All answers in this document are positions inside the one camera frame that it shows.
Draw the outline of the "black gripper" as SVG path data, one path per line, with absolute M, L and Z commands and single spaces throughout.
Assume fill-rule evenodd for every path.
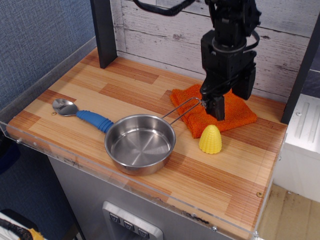
M 247 40 L 236 47 L 227 47 L 215 39 L 215 32 L 207 32 L 201 39 L 202 67 L 206 72 L 200 88 L 205 110 L 218 121 L 225 119 L 225 98 L 232 91 L 248 100 L 256 79 L 255 57 L 257 52 L 247 50 Z

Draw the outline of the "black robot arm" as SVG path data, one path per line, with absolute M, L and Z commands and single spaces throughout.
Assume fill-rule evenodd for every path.
M 202 105 L 218 121 L 225 118 L 225 94 L 248 100 L 256 79 L 261 12 L 253 0 L 207 0 L 213 29 L 201 39 L 206 78 L 200 88 Z

